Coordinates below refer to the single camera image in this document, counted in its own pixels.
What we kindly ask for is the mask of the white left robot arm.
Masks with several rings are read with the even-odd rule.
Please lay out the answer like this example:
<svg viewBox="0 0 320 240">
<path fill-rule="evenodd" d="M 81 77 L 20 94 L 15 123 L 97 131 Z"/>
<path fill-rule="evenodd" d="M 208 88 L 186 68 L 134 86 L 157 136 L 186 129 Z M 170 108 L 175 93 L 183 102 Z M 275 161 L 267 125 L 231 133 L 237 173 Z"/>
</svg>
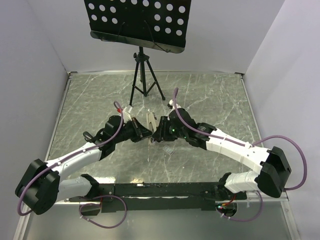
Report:
<svg viewBox="0 0 320 240">
<path fill-rule="evenodd" d="M 40 159 L 32 161 L 15 190 L 19 198 L 18 214 L 25 216 L 22 204 L 41 215 L 65 199 L 81 197 L 87 201 L 95 200 L 100 185 L 95 178 L 89 174 L 73 179 L 69 176 L 110 155 L 116 144 L 127 140 L 137 143 L 152 134 L 134 117 L 124 120 L 120 115 L 113 115 L 95 136 L 87 131 L 83 133 L 86 143 L 82 147 L 47 162 Z"/>
</svg>

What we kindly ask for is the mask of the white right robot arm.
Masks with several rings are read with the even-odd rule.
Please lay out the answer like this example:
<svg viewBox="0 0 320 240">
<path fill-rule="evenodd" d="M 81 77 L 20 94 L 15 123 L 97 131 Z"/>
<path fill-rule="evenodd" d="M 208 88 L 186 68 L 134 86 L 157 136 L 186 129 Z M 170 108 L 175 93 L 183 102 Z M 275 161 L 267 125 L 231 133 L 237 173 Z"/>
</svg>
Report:
<svg viewBox="0 0 320 240">
<path fill-rule="evenodd" d="M 218 193 L 223 199 L 247 191 L 261 191 L 269 197 L 279 198 L 292 171 L 281 148 L 254 146 L 213 125 L 195 122 L 181 107 L 173 108 L 169 115 L 160 118 L 152 138 L 158 143 L 184 139 L 193 147 L 224 155 L 247 166 L 247 172 L 228 172 L 220 179 Z"/>
</svg>

